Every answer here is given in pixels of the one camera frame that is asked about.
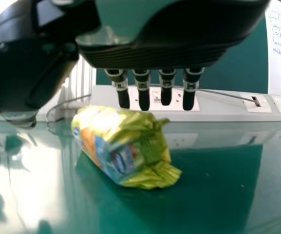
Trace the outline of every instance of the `yellow packaging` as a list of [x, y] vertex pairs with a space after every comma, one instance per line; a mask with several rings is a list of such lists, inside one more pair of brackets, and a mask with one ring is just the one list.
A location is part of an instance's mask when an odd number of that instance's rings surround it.
[[72, 132], [83, 151], [115, 183], [142, 189], [164, 188], [181, 171], [170, 163], [162, 125], [153, 114], [89, 106], [78, 111]]

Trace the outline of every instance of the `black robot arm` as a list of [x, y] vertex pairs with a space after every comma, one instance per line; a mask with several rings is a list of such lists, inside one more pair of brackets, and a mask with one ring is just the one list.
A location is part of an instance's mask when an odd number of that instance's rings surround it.
[[99, 26], [93, 1], [60, 8], [19, 0], [7, 8], [0, 15], [0, 116], [34, 127], [37, 111], [78, 61], [75, 37]]

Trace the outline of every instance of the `blue logo on wrapper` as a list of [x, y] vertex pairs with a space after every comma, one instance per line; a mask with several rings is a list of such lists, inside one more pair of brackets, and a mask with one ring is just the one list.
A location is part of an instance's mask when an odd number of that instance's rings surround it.
[[124, 162], [121, 154], [117, 153], [114, 156], [114, 165], [115, 165], [115, 168], [119, 171], [119, 173], [125, 174], [126, 165], [125, 165], [125, 162]]
[[73, 133], [74, 133], [74, 136], [78, 136], [78, 134], [80, 133], [80, 130], [78, 129], [78, 128], [74, 128], [74, 131], [73, 131]]

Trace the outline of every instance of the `robotic hand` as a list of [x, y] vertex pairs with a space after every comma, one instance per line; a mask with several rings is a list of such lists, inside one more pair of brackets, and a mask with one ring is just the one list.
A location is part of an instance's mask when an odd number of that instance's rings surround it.
[[169, 105], [184, 69], [184, 106], [191, 110], [205, 67], [254, 30], [269, 0], [18, 0], [0, 15], [0, 116], [20, 127], [61, 86], [80, 53], [114, 83], [129, 108], [127, 70], [140, 106], [150, 107], [150, 70], [159, 69]]

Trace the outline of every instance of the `yellow snack wrapper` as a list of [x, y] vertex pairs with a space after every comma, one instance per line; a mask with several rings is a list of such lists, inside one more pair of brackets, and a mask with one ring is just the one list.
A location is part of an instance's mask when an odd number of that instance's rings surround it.
[[74, 117], [72, 132], [88, 157], [115, 183], [164, 188], [181, 175], [170, 164], [162, 133], [168, 121], [157, 121], [151, 113], [88, 106]]

